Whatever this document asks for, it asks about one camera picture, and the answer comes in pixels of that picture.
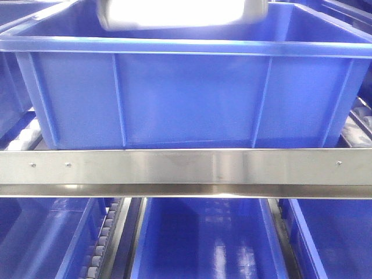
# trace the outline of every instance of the stainless steel rail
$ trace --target stainless steel rail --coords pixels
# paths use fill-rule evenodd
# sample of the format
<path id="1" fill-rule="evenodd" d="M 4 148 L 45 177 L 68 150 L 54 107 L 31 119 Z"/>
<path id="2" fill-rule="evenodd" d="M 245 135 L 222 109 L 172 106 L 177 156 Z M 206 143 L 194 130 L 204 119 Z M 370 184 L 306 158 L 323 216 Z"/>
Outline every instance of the stainless steel rail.
<path id="1" fill-rule="evenodd" d="M 0 196 L 372 198 L 372 148 L 0 153 Z"/>

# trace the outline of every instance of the blue plastic crate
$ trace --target blue plastic crate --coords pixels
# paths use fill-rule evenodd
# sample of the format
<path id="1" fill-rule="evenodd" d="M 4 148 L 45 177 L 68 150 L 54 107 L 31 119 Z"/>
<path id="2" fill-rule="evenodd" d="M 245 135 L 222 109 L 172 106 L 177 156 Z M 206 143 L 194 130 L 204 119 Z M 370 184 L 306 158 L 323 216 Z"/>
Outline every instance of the blue plastic crate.
<path id="1" fill-rule="evenodd" d="M 0 38 L 50 148 L 334 146 L 372 57 L 370 35 L 291 3 L 252 25 L 126 32 L 95 1 L 63 5 Z"/>
<path id="2" fill-rule="evenodd" d="M 56 2 L 0 1 L 0 32 Z M 0 138 L 31 107 L 30 97 L 13 53 L 0 52 Z"/>
<path id="3" fill-rule="evenodd" d="M 267 200 L 148 201 L 132 279 L 286 279 Z"/>
<path id="4" fill-rule="evenodd" d="M 372 1 L 293 0 L 286 2 L 304 4 L 336 19 L 342 20 L 354 28 L 372 34 Z M 360 87 L 359 96 L 372 106 L 372 68 L 368 70 L 366 78 Z"/>
<path id="5" fill-rule="evenodd" d="M 85 278 L 104 216 L 103 199 L 0 199 L 0 278 Z"/>
<path id="6" fill-rule="evenodd" d="M 372 278 L 372 201 L 281 203 L 304 278 Z"/>

